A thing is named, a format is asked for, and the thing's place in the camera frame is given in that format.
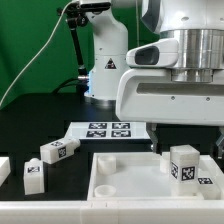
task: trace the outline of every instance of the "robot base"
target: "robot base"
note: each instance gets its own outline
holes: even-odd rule
[[[85,94],[85,102],[96,105],[96,106],[98,106],[100,108],[104,108],[104,109],[113,108],[113,107],[115,107],[115,104],[116,104],[116,100],[96,99],[96,98],[94,98],[92,96],[88,96],[86,94]]]

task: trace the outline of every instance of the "white wooden block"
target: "white wooden block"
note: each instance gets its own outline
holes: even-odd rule
[[[170,190],[172,196],[195,196],[198,193],[198,183],[196,180],[188,182],[178,182],[170,180]]]
[[[74,138],[62,138],[40,147],[41,160],[53,164],[74,155],[74,150],[80,146],[80,141]]]
[[[190,145],[170,148],[170,178],[179,182],[197,180],[200,153]]]
[[[200,153],[190,145],[170,148],[170,188],[173,196],[198,193]]]
[[[199,164],[200,153],[190,145],[170,147],[171,161],[178,166],[194,166]]]
[[[24,166],[25,195],[44,193],[43,161],[31,159]]]
[[[199,191],[206,200],[218,200],[221,197],[221,190],[207,171],[199,171]]]
[[[0,157],[0,186],[10,174],[9,157]]]

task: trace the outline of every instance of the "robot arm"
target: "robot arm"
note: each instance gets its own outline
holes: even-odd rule
[[[162,18],[161,0],[142,0],[142,22],[151,32],[160,32]]]

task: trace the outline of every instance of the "green wall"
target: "green wall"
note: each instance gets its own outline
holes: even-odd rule
[[[68,0],[1,0],[0,4],[0,98],[16,75],[49,38],[57,20],[56,9]],[[136,47],[135,8],[114,9],[115,18],[129,30],[129,49]],[[86,67],[93,67],[91,24],[79,28],[78,34]],[[156,41],[140,24],[140,45]],[[77,62],[69,29],[63,19],[53,40],[26,70],[4,105],[25,93],[48,93],[64,80],[77,76]],[[63,89],[75,91],[74,87]]]

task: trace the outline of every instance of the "black cable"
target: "black cable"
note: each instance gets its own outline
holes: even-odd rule
[[[67,85],[59,86],[56,89],[54,89],[52,91],[52,93],[53,94],[57,94],[60,89],[65,88],[65,87],[69,87],[69,86],[86,86],[87,87],[87,83],[72,83],[72,84],[67,84]]]

